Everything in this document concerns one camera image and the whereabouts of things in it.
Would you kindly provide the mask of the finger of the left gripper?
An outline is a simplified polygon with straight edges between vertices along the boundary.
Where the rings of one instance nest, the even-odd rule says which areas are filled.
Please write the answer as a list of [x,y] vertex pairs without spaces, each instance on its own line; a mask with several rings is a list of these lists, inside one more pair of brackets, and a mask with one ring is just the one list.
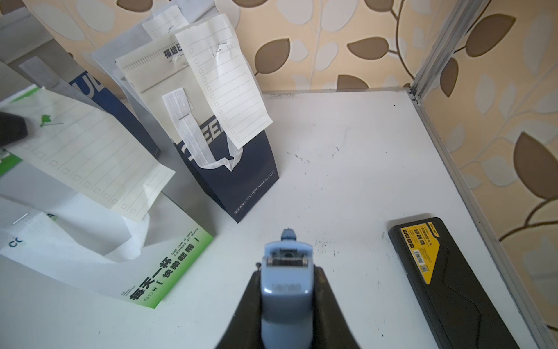
[[0,147],[4,148],[10,144],[25,139],[28,136],[28,128],[22,116],[11,113],[0,112]]

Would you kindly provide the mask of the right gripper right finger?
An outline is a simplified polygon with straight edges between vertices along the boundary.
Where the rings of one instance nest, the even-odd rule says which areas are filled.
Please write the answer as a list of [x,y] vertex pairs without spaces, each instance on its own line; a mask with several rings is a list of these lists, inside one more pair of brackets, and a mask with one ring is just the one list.
[[359,348],[335,298],[324,269],[314,267],[311,348]]

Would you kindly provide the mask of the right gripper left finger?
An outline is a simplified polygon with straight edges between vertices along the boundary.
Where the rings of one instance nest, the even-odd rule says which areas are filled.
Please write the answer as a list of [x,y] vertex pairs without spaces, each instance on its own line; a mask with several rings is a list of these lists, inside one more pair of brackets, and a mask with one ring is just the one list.
[[244,294],[216,348],[263,348],[261,270],[251,275]]

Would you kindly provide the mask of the light blue stapler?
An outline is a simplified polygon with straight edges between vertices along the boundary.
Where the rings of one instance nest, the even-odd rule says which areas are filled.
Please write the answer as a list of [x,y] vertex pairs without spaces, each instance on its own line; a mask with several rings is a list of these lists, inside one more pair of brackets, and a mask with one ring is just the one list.
[[294,230],[266,244],[260,269],[261,337],[266,348],[309,348],[313,338],[314,263],[311,245]]

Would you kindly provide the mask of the blue takeaway bag white handles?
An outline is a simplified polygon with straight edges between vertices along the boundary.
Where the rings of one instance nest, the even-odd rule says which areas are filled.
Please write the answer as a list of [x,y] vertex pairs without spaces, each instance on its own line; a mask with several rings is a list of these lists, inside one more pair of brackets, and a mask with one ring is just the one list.
[[128,107],[83,69],[24,7],[1,16],[1,62],[32,84],[115,116],[155,158],[161,155]]

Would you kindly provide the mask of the dark navy bag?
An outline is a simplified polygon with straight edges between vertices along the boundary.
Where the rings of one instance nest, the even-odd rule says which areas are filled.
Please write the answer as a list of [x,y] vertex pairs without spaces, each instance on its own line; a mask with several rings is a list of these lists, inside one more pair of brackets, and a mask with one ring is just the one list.
[[180,142],[169,138],[203,191],[241,222],[278,179],[273,152],[265,132],[235,147],[184,58],[184,65],[166,68],[164,78],[157,78],[141,98],[155,118],[163,118],[158,122],[162,127],[173,124]]

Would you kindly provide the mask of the white bag back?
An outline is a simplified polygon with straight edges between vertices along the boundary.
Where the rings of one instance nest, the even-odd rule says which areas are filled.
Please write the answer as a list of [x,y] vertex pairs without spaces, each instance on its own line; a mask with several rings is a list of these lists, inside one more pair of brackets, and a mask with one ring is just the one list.
[[180,137],[173,130],[173,124],[167,121],[167,127],[162,127],[158,122],[163,118],[155,118],[141,98],[141,94],[156,84],[157,78],[164,78],[166,68],[173,69],[180,63],[185,64],[180,45],[174,38],[177,31],[159,39],[151,39],[141,26],[141,23],[173,5],[180,8],[190,24],[214,8],[213,1],[164,1],[157,10],[151,10],[146,19],[105,44],[92,56],[121,88],[144,128],[149,132],[166,132],[174,143],[178,143]]

